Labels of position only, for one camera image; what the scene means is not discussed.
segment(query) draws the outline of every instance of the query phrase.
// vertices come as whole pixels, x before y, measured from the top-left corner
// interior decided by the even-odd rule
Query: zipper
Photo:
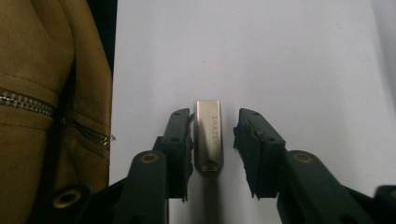
[[[49,104],[12,91],[3,91],[0,93],[0,105],[13,106],[50,117],[55,110],[54,107]]]
[[[67,125],[79,130],[86,138],[104,147],[110,147],[110,138],[93,131],[73,119],[54,115],[55,108],[52,105],[39,101],[33,97],[18,94],[13,91],[3,91],[0,89],[0,105],[12,106],[25,109],[38,114],[53,117],[56,123]]]
[[[62,124],[62,125],[67,125],[71,126],[73,128],[76,128],[79,130],[86,138],[90,139],[91,141],[100,144],[104,147],[110,147],[110,138],[102,135],[100,133],[97,133],[81,124],[76,122],[73,119],[67,118],[67,117],[62,117],[62,116],[55,116],[54,118],[56,123]]]

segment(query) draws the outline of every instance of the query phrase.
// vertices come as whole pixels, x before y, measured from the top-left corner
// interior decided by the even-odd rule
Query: brown jacket
[[[54,189],[107,185],[111,73],[85,0],[0,8],[0,220],[24,223]]]

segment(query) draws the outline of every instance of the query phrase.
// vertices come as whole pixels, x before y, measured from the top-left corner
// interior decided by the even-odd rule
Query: silver metal object
[[[219,101],[198,101],[194,120],[195,165],[202,171],[218,171],[223,165]]]

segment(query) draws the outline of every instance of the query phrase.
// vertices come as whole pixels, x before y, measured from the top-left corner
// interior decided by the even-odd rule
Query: tan fabric
[[[85,0],[0,0],[0,90],[110,135],[111,74]],[[0,105],[0,222],[24,223],[52,190],[108,180],[107,147],[53,119]]]

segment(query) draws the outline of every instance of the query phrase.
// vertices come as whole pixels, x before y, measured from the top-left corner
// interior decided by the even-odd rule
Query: white surface
[[[222,102],[225,165],[194,172],[172,224],[280,223],[276,200],[250,197],[233,149],[240,107],[317,155],[344,185],[396,184],[393,1],[119,0],[110,181],[151,150],[170,114]]]

